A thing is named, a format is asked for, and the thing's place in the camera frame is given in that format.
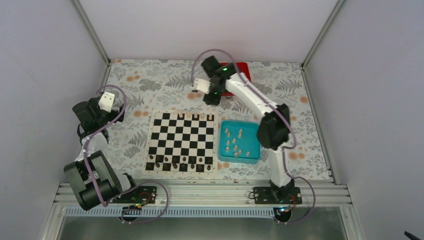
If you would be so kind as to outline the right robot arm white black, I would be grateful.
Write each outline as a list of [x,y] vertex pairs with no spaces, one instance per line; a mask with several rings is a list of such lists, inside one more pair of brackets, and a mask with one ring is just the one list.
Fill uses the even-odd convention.
[[284,203],[295,186],[293,178],[288,176],[284,168],[284,154],[281,149],[293,132],[289,123],[289,107],[268,99],[243,72],[239,72],[235,63],[222,65],[214,56],[210,56],[202,61],[201,67],[208,79],[197,78],[194,88],[204,93],[205,104],[219,105],[222,94],[227,91],[239,98],[260,118],[256,137],[261,146],[268,150],[270,196],[274,202]]

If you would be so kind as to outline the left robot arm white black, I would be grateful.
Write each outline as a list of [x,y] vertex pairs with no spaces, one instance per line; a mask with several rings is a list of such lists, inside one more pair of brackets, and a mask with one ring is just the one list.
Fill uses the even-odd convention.
[[124,107],[112,108],[114,99],[105,92],[72,108],[80,121],[77,135],[81,150],[63,171],[78,204],[85,211],[118,195],[128,203],[139,197],[140,190],[134,179],[128,173],[116,173],[103,152],[109,144],[107,124],[124,120]]

